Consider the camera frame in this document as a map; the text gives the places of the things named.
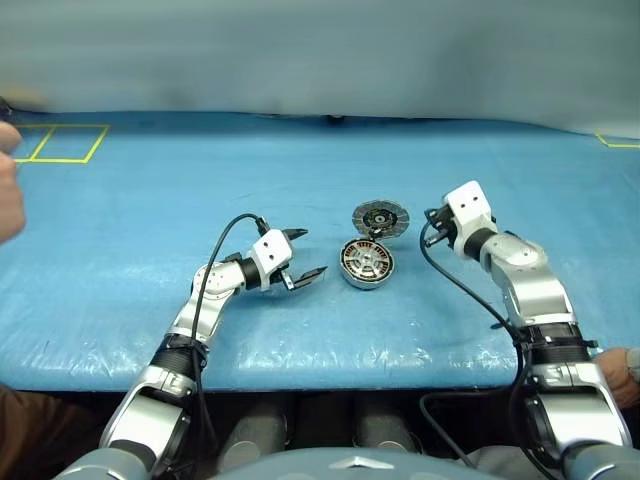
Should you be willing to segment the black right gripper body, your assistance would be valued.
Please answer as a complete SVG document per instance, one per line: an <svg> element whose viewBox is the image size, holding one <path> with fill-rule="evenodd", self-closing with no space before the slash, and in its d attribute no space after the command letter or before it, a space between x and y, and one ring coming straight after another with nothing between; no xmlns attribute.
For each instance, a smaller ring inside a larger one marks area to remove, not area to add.
<svg viewBox="0 0 640 480"><path fill-rule="evenodd" d="M454 221L454 213L448 204L439 208L429 208L425 211L426 219L431 227L440 236L456 236L457 227Z"/></svg>

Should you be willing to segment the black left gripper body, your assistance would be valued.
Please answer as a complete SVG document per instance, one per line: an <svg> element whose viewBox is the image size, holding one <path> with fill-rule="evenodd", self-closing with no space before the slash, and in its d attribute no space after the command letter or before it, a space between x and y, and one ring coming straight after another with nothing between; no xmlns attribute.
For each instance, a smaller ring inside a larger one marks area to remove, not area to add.
<svg viewBox="0 0 640 480"><path fill-rule="evenodd" d="M265 291L271 289L276 284L282 284L286 290L293 291L295 289L294 280L288 272L289 264L277 267L268 273L266 280L267 286Z"/></svg>

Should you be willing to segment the bare person hand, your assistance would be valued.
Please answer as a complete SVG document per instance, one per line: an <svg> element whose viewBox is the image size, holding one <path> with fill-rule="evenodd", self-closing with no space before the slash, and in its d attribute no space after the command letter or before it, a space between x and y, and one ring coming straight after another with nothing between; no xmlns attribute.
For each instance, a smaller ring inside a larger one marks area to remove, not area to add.
<svg viewBox="0 0 640 480"><path fill-rule="evenodd" d="M595 357L620 409L639 405L639 348L613 348Z"/></svg>
<svg viewBox="0 0 640 480"><path fill-rule="evenodd" d="M5 243L23 230L26 219L23 195L17 180L17 163L12 157L22 136L5 121L1 122L0 136L0 241Z"/></svg>

